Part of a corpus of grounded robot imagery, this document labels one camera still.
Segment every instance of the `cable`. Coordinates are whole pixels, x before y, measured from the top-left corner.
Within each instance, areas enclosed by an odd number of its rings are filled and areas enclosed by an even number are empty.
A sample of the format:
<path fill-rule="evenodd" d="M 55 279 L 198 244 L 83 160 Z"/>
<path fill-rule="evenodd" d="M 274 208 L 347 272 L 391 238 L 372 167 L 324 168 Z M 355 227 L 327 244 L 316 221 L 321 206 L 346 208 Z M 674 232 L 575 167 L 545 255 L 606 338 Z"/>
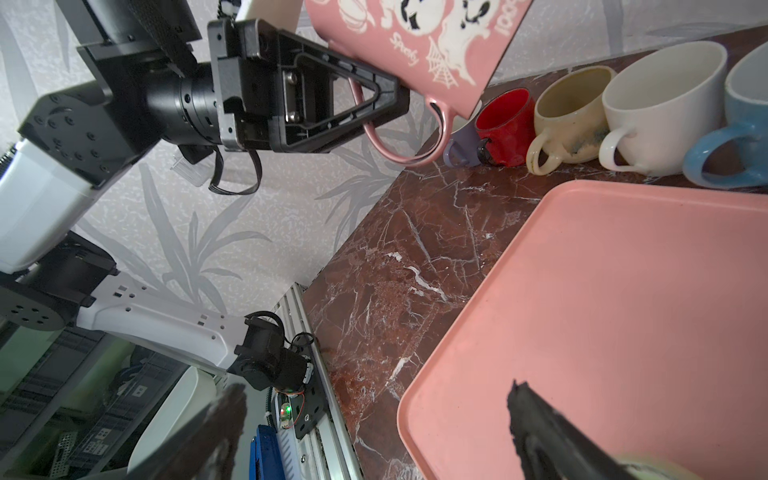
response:
<path fill-rule="evenodd" d="M 12 145 L 7 152 L 0 157 L 0 178 L 2 178 L 8 167 L 11 166 L 13 157 L 16 156 L 16 146 Z"/>
<path fill-rule="evenodd" d="M 299 415 L 296 415 L 296 420 L 293 420 L 293 423 L 291 424 L 290 427 L 288 427 L 288 429 L 294 427 L 299 422 L 299 419 L 301 418 L 301 413 L 304 411 L 304 403 L 306 402 L 306 397 L 304 396 L 304 392 L 299 392 L 297 393 L 297 395 L 301 395 L 301 408 L 299 409 Z"/>
<path fill-rule="evenodd" d="M 278 317 L 278 315 L 276 313 L 273 313 L 273 312 L 270 312 L 270 311 L 267 311 L 267 310 L 259 310 L 258 312 L 253 312 L 253 313 L 249 313 L 249 314 L 245 315 L 245 317 L 249 318 L 249 319 L 250 318 L 254 318 L 254 317 L 259 318 L 261 316 L 265 316 L 267 318 L 271 318 L 272 320 L 274 320 L 275 323 L 277 323 L 278 327 L 280 327 L 280 330 L 283 331 L 283 339 L 286 338 L 286 326 L 283 324 L 283 319 Z"/>
<path fill-rule="evenodd" d="M 300 344 L 296 343 L 296 339 L 300 338 L 301 336 L 308 336 L 310 339 L 306 343 L 300 343 Z M 297 349 L 304 348 L 315 343 L 315 336 L 309 332 L 298 332 L 296 335 L 293 336 L 293 340 L 291 340 L 289 343 L 291 346 L 295 346 Z"/>
<path fill-rule="evenodd" d="M 266 423 L 273 429 L 277 430 L 275 421 L 272 418 L 272 387 L 270 386 L 266 390 Z"/>
<path fill-rule="evenodd" d="M 261 158 L 255 150 L 249 150 L 248 154 L 250 155 L 250 160 L 253 162 L 253 169 L 256 170 L 256 184 L 251 188 L 247 188 L 240 192 L 230 192 L 229 190 L 224 190 L 223 188 L 219 187 L 221 175 L 224 172 L 224 157 L 221 156 L 221 150 L 219 150 L 218 146 L 214 146 L 214 151 L 216 152 L 214 162 L 214 175 L 210 179 L 208 190 L 219 195 L 251 195 L 256 193 L 256 190 L 259 190 L 262 177 Z"/>

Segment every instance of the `blue mug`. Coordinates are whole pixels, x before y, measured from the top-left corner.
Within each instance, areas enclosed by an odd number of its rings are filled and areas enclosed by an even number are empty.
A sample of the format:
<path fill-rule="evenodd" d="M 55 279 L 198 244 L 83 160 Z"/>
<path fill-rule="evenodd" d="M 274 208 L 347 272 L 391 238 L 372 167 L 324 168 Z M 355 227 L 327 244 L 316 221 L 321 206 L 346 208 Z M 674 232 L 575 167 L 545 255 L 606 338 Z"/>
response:
<path fill-rule="evenodd" d="M 462 124 L 463 118 L 458 116 L 454 118 L 454 130 L 451 132 L 451 139 L 448 140 L 448 145 L 442 152 L 442 161 L 445 162 L 446 167 L 460 168 L 480 165 L 477 152 L 480 136 L 475 129 L 475 118 L 480 112 L 480 107 L 482 107 L 482 102 L 477 104 L 475 111 L 464 124 Z"/>
<path fill-rule="evenodd" d="M 702 187 L 736 188 L 768 184 L 768 43 L 752 50 L 725 80 L 728 126 L 702 137 L 685 155 L 683 173 Z M 720 145 L 735 140 L 744 171 L 715 175 L 704 162 Z"/>

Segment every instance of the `pink mug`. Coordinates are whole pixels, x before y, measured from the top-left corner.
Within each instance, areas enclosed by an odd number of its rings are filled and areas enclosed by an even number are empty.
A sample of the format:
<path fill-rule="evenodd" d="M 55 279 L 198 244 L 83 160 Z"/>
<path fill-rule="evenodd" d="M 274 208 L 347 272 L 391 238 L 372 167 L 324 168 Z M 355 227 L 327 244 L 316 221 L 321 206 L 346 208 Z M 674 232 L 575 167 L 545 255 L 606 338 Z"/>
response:
<path fill-rule="evenodd" d="M 306 10 L 331 49 L 397 75 L 424 95 L 440 132 L 424 154 L 395 154 L 365 125 L 384 157 L 415 167 L 442 156 L 456 115 L 472 116 L 531 1 L 306 0 Z M 363 103 L 359 84 L 349 84 L 355 102 Z"/>

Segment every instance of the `spider web print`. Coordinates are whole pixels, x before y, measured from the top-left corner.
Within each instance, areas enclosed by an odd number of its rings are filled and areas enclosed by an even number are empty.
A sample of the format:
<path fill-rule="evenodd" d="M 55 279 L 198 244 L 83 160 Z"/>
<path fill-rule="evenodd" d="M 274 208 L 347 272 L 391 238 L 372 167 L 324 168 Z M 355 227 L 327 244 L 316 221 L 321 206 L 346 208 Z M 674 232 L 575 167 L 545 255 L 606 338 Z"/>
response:
<path fill-rule="evenodd" d="M 445 85 L 446 88 L 453 86 L 458 87 L 458 82 L 453 78 L 451 69 L 448 68 L 448 64 L 445 62 L 445 58 L 440 53 L 440 50 L 435 45 L 435 41 L 432 37 L 429 37 L 429 53 L 426 56 L 429 63 L 429 73 L 433 74 L 432 81 Z"/>

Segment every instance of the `wallpaper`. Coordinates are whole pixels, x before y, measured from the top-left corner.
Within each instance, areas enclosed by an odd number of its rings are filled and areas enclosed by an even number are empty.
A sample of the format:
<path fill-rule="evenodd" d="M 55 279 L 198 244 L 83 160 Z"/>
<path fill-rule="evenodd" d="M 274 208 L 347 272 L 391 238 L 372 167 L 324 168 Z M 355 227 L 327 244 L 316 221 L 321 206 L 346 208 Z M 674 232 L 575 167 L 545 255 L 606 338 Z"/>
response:
<path fill-rule="evenodd" d="M 213 0 L 188 0 L 200 32 Z M 493 82 L 768 22 L 764 0 L 534 0 Z M 319 40 L 306 13 L 298 32 Z M 0 147 L 38 95 L 91 80 L 77 41 L 52 0 L 0 2 Z M 194 43 L 208 59 L 207 40 Z M 351 106 L 344 84 L 336 107 Z M 408 115 L 379 129 L 402 153 L 434 129 L 414 94 Z M 78 223 L 124 269 L 164 295 L 222 313 L 270 308 L 294 281 L 315 275 L 397 177 L 364 138 L 331 154 L 261 154 L 262 187 L 221 197 L 170 168 L 174 145 L 160 143 Z M 225 154 L 223 187 L 250 186 L 243 154 Z"/>

